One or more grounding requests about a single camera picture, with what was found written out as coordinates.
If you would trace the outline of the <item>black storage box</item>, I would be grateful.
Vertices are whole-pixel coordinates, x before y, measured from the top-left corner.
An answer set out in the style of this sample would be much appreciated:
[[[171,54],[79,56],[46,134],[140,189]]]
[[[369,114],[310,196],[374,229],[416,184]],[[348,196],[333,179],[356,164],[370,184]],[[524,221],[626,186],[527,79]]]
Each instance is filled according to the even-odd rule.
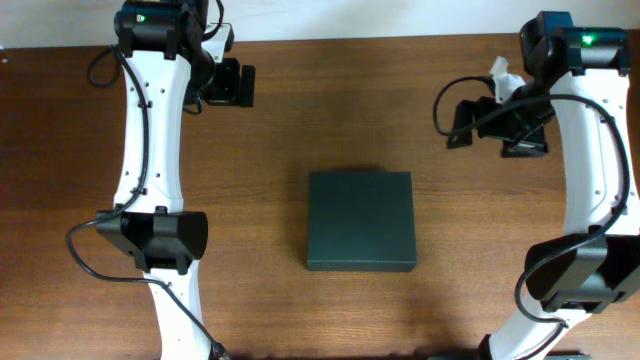
[[[409,172],[313,172],[307,269],[410,272],[417,263]]]

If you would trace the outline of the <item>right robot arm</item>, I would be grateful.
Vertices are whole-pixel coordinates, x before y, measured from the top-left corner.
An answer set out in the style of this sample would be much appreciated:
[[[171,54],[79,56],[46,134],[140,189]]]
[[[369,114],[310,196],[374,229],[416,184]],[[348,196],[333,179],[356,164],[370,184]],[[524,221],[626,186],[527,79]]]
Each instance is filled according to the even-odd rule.
[[[639,192],[626,120],[631,56],[616,27],[578,27],[542,11],[519,33],[525,72],[497,58],[489,95],[462,101],[445,131],[449,148],[502,142],[502,156],[540,157],[556,121],[566,183],[563,233],[532,246],[514,289],[516,311],[485,336],[480,359],[549,359],[577,324],[639,288]]]

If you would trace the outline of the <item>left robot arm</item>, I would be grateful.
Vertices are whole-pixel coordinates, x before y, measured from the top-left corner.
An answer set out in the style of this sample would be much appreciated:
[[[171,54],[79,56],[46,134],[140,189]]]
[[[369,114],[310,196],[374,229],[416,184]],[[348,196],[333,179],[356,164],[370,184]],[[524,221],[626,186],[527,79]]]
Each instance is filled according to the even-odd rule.
[[[256,70],[227,57],[233,28],[222,17],[210,22],[210,5],[127,1],[109,50],[127,86],[124,157],[113,207],[94,226],[141,271],[132,283],[150,288],[164,359],[230,356],[203,324],[198,272],[209,225],[204,212],[184,208],[181,122],[205,105],[252,106]]]

